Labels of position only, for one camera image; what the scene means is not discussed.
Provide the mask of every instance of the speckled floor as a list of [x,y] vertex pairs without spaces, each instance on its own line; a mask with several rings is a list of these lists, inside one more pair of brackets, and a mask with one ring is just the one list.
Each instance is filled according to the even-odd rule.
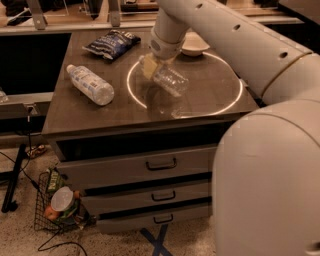
[[[18,147],[2,147],[0,152],[12,159],[16,158]],[[49,146],[42,156],[31,160],[25,172],[38,181],[40,173],[54,166],[58,159]],[[13,162],[0,154],[0,172],[12,170]],[[0,185],[1,206],[7,184]],[[34,229],[37,191],[23,173],[20,173],[14,198],[18,208],[14,212],[0,212],[0,256],[212,256],[215,255],[213,217],[199,218],[169,225],[156,226],[143,230],[128,231],[112,235],[101,234],[95,225],[83,230],[76,229],[55,236],[43,248],[59,243],[69,243],[50,250],[39,252],[39,247],[53,234]]]

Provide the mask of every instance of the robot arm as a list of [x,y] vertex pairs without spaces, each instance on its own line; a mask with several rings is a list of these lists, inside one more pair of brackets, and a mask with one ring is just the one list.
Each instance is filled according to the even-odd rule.
[[150,41],[157,58],[177,55],[191,28],[266,104],[320,99],[314,82],[320,81],[320,57],[310,49],[214,0],[158,0],[158,4]]
[[218,256],[320,256],[320,57],[212,0],[158,0],[150,48],[188,28],[269,106],[238,120],[214,159]]

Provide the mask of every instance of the table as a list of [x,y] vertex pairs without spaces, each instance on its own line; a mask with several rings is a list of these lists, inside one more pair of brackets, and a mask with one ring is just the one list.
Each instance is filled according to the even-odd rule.
[[[212,50],[178,55],[190,85],[181,98],[146,80],[137,65],[149,52],[149,28],[127,29],[141,43],[114,62],[82,49],[106,30],[73,32],[43,136],[58,171],[97,219],[102,233],[212,214],[212,166],[224,132],[258,108]],[[84,65],[108,81],[113,101],[100,107],[72,86],[66,67]]]

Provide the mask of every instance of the snack bag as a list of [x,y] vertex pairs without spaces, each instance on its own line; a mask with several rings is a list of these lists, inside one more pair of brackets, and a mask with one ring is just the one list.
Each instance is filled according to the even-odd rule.
[[141,38],[132,33],[112,29],[82,49],[101,55],[104,59],[115,60],[140,42]]

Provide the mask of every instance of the drawer unit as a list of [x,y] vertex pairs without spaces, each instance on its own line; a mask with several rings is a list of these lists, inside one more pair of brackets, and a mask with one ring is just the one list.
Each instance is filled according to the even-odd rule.
[[211,171],[215,147],[192,147],[122,157],[62,162],[73,190],[130,184]]
[[192,207],[181,207],[168,209],[149,214],[140,214],[130,217],[98,220],[97,226],[101,233],[115,233],[132,229],[139,229],[154,225],[163,225],[173,221],[183,221],[188,219],[207,217],[212,214],[210,202]]
[[129,191],[100,196],[83,197],[82,202],[91,215],[130,210],[141,207],[163,205],[197,198],[209,197],[207,180],[195,184],[172,184],[146,191]]

